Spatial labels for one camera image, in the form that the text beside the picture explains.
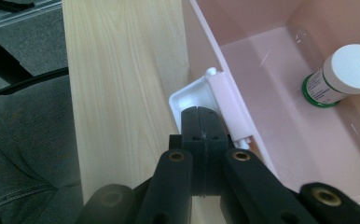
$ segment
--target dark gray pants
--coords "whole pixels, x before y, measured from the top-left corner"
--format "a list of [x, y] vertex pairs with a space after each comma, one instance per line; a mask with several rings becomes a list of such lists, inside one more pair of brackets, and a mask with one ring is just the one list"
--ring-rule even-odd
[[0, 96], [0, 219], [74, 223], [83, 206], [68, 77]]

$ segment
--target white bottle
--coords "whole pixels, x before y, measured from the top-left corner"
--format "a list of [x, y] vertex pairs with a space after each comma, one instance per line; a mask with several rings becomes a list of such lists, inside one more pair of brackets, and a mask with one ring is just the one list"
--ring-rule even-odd
[[360, 45], [346, 45], [325, 60], [323, 69], [305, 78], [302, 91], [319, 107], [336, 105], [351, 94], [360, 94]]

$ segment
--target white bottle cap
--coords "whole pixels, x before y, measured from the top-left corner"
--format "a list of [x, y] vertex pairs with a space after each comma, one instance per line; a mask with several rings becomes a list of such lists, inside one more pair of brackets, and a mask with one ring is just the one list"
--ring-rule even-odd
[[360, 45], [346, 45], [325, 60], [326, 82], [336, 91], [360, 93]]

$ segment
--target floor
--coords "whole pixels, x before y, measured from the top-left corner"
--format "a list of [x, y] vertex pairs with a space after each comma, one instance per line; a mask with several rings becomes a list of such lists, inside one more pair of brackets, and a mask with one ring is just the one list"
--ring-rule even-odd
[[[34, 76], [66, 67], [62, 9], [0, 27], [0, 45]], [[7, 85], [0, 78], [0, 89]]]

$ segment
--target light wood tabletop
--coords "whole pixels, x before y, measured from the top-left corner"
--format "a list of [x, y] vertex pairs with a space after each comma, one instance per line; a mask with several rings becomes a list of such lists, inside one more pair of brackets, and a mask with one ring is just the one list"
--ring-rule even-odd
[[[134, 188], [153, 175], [177, 133], [168, 99], [187, 84], [187, 47], [180, 0], [62, 6], [86, 202], [107, 184]], [[206, 206], [216, 201], [194, 200], [193, 222], [222, 223]]]

